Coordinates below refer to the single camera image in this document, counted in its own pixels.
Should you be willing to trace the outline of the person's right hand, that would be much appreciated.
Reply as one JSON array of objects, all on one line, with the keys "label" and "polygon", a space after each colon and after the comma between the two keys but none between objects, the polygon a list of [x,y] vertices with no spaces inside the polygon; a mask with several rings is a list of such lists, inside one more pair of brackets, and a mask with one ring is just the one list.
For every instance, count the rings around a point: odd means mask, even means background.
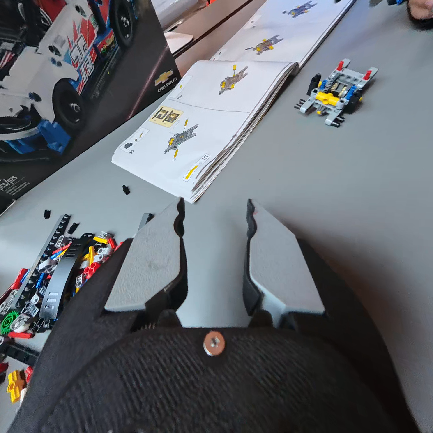
[{"label": "person's right hand", "polygon": [[408,8],[414,19],[425,20],[433,17],[432,0],[409,0]]}]

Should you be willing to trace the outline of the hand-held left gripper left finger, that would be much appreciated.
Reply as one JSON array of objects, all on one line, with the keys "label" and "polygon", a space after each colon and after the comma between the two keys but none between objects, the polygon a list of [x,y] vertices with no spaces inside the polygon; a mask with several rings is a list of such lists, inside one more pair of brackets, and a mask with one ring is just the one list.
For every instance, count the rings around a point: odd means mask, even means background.
[{"label": "hand-held left gripper left finger", "polygon": [[159,313],[180,308],[188,293],[184,218],[183,198],[176,198],[158,214],[143,215],[106,311]]}]

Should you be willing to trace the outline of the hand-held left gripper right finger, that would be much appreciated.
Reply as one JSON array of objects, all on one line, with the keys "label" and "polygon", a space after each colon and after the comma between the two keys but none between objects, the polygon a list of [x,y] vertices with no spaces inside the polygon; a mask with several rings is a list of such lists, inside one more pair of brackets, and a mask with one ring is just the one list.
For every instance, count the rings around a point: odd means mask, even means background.
[{"label": "hand-held left gripper right finger", "polygon": [[292,313],[325,314],[316,284],[296,236],[254,199],[246,210],[247,243],[243,303],[249,317],[270,313],[283,327]]}]

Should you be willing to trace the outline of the pile of loose lego pieces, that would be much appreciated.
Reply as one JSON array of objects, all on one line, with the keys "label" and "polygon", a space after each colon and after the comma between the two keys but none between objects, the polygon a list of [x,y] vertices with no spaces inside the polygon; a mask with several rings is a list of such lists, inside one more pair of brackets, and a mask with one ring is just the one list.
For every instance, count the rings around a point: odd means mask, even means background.
[{"label": "pile of loose lego pieces", "polygon": [[1,295],[1,384],[7,382],[12,404],[22,403],[39,353],[19,344],[52,330],[65,306],[123,242],[107,231],[74,237],[62,215],[35,263],[22,268]]}]

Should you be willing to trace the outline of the lego set car box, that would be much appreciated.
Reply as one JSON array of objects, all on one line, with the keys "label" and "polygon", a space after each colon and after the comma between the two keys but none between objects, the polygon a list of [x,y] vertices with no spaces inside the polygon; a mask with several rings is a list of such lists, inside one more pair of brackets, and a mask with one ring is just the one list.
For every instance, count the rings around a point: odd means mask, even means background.
[{"label": "lego set car box", "polygon": [[180,79],[152,1],[1,1],[1,214]]}]

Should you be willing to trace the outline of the grey yellow lego assembly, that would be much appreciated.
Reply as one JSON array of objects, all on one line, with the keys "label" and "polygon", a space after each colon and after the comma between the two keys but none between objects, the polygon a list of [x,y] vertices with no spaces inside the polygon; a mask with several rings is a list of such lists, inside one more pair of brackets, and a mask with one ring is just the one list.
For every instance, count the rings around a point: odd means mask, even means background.
[{"label": "grey yellow lego assembly", "polygon": [[366,72],[360,73],[348,67],[342,71],[335,68],[325,79],[320,73],[316,74],[308,87],[308,98],[300,99],[294,108],[302,114],[314,111],[318,116],[325,117],[327,126],[339,127],[345,121],[343,114],[354,113],[363,98],[365,87],[375,77],[363,81]]}]

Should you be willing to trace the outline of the open lego instruction booklet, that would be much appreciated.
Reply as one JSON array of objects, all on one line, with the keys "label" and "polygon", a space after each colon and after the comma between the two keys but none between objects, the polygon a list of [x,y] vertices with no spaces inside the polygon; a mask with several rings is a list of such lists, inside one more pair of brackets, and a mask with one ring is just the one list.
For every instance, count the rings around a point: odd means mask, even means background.
[{"label": "open lego instruction booklet", "polygon": [[111,162],[194,203],[354,1],[266,1],[198,61]]}]

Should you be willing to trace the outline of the brown side table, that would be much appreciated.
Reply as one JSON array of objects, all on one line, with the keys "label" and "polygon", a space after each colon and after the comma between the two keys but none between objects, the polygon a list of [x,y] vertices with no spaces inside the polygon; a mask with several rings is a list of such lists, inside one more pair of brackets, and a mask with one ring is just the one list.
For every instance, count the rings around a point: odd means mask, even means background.
[{"label": "brown side table", "polygon": [[181,76],[211,59],[258,11],[264,0],[153,1],[164,32],[193,35],[173,57]]}]

